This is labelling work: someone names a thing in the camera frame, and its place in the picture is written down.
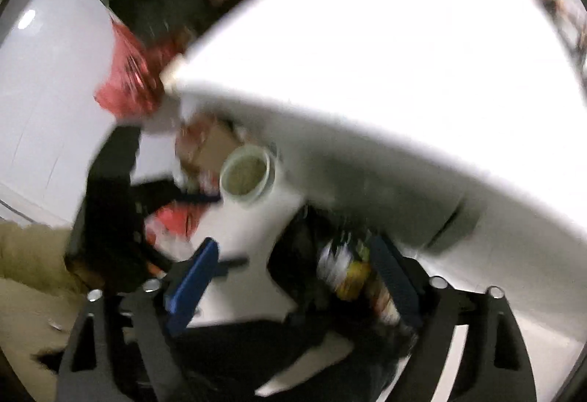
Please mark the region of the white green-rimmed cup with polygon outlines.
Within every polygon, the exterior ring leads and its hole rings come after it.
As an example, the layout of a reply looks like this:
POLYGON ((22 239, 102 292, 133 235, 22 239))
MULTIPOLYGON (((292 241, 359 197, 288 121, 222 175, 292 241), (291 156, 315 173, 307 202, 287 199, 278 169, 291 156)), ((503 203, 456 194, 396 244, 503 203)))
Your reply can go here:
POLYGON ((222 197, 242 205, 251 205, 274 185, 274 157, 262 146, 241 145, 223 163, 219 188, 222 197))

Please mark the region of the red plastic bag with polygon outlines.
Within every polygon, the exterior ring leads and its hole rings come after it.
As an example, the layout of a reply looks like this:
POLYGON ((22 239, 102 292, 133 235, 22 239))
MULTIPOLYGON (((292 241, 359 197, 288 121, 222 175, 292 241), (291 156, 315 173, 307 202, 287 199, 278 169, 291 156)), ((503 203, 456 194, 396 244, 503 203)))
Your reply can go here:
POLYGON ((112 31, 112 66, 107 79, 95 90, 95 101, 117 120, 150 117, 163 100, 161 72, 185 50, 183 35, 172 35, 145 47, 121 22, 112 20, 112 31))

